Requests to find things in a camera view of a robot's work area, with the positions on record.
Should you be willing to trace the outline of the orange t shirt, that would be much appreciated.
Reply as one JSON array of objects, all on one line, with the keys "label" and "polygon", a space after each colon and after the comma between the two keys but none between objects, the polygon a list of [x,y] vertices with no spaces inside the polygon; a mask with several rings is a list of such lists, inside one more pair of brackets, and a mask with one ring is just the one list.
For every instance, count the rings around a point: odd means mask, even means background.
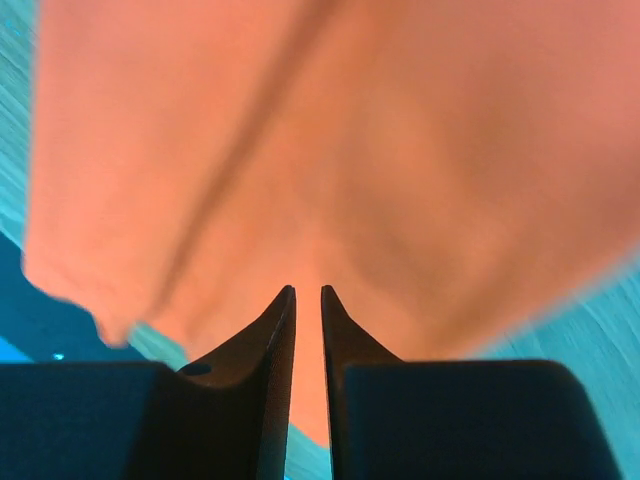
[{"label": "orange t shirt", "polygon": [[635,1],[43,1],[22,269],[196,358],[286,284],[326,442],[320,288],[460,357],[639,247]]}]

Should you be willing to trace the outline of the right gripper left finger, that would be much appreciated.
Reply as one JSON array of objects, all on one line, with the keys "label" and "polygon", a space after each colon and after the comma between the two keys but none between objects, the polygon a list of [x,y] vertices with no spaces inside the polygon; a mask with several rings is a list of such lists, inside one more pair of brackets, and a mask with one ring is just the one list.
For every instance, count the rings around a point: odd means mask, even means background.
[{"label": "right gripper left finger", "polygon": [[296,295],[179,370],[160,362],[5,364],[5,479],[280,479]]}]

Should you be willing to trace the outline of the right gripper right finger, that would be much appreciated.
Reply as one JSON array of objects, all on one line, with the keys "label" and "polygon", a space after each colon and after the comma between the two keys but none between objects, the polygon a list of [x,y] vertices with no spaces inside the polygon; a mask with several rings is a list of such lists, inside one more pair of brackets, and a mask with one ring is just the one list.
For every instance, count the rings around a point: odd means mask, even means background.
[{"label": "right gripper right finger", "polygon": [[583,385],[548,360],[406,362],[321,291],[337,479],[617,479]]}]

